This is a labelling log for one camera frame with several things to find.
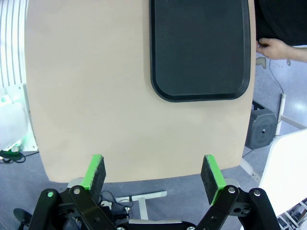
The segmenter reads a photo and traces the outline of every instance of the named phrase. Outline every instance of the beige table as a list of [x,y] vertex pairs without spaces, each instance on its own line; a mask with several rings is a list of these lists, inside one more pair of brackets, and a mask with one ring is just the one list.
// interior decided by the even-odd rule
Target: beige table
[[92,154],[105,157],[107,182],[200,173],[204,154],[214,154],[221,168],[239,165],[255,46],[243,96],[170,103],[150,83],[148,12],[148,0],[29,1],[27,89],[50,180],[84,176]]

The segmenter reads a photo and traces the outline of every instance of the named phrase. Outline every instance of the rubber tray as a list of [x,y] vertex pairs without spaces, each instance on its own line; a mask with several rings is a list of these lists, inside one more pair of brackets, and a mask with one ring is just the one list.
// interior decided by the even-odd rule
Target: rubber tray
[[151,81],[171,102],[240,97],[250,78],[248,1],[151,0]]

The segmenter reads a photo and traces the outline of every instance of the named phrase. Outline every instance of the floor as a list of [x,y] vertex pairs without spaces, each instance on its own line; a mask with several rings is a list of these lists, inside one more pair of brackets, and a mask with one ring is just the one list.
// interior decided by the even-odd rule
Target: floor
[[[307,64],[292,61],[288,66],[285,60],[272,60],[271,69],[287,94],[284,114],[307,124],[307,89],[305,87],[307,85]],[[273,78],[269,68],[263,69],[257,66],[254,100],[277,114],[281,92],[282,89]],[[282,124],[282,135],[293,131],[297,129]],[[262,173],[269,149],[269,146],[256,149],[245,156],[245,159],[256,171]],[[245,148],[243,154],[249,151],[248,148]],[[240,166],[223,170],[222,173],[224,177],[236,179],[245,191],[257,186],[257,183]],[[18,221],[12,212],[14,208],[20,207],[32,213],[43,189],[55,188],[63,191],[67,186],[67,184],[48,180],[39,154],[28,157],[23,164],[1,163],[0,177],[0,230],[18,228]],[[109,190],[115,196],[167,190],[166,197],[146,202],[150,220],[182,219],[197,224],[209,208],[199,174],[162,180],[107,183],[103,190]],[[140,215],[137,203],[132,210],[133,218],[138,219]],[[237,218],[229,217],[222,229],[238,230],[240,226]]]

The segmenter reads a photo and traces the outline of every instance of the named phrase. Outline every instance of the black shirt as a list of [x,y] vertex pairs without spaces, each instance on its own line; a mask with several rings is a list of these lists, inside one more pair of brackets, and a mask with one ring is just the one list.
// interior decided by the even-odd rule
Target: black shirt
[[292,46],[307,45],[307,0],[256,1],[276,38]]

